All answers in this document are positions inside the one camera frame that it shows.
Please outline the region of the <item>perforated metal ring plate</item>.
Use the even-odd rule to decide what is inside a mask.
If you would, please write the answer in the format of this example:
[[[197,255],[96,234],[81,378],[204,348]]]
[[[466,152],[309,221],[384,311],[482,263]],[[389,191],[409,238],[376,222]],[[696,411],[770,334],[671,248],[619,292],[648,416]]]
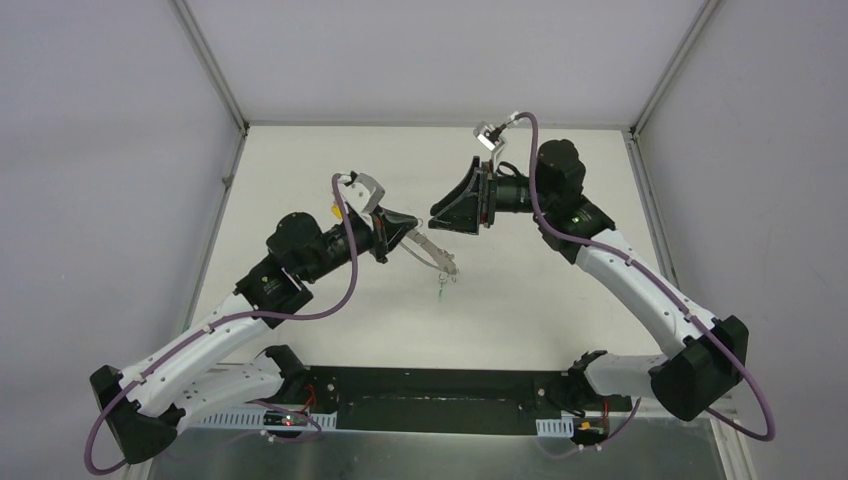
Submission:
[[[425,266],[435,269],[441,274],[457,276],[459,268],[455,256],[437,246],[423,232],[413,229],[400,243],[400,247]]]

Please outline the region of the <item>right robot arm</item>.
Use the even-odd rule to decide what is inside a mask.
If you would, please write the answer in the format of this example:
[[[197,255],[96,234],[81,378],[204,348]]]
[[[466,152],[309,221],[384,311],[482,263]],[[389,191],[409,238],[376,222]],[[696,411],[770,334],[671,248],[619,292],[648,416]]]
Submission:
[[[565,405],[590,410],[607,396],[620,395],[654,399],[684,421],[705,412],[742,379],[724,353],[745,360],[747,327],[734,316],[718,319],[663,278],[650,280],[652,269],[583,194],[586,167],[571,141],[544,142],[535,173],[545,220],[590,243],[564,241],[548,232],[543,240],[606,287],[661,350],[656,356],[620,356],[605,350],[583,354],[565,373]]]

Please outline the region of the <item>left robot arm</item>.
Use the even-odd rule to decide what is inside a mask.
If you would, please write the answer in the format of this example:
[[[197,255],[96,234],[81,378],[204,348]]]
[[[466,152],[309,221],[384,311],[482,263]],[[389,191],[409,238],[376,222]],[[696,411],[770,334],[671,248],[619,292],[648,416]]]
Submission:
[[[293,370],[282,347],[270,347],[233,373],[210,368],[239,347],[285,321],[313,321],[340,311],[358,280],[358,258],[369,252],[379,263],[418,225],[416,217],[382,207],[349,211],[327,231],[305,212],[283,217],[267,239],[267,255],[206,318],[134,365],[104,365],[89,378],[100,414],[86,440],[87,469],[93,442],[108,426],[123,458],[121,466],[146,462],[164,450],[194,420],[215,408],[274,397],[297,402],[305,378]]]

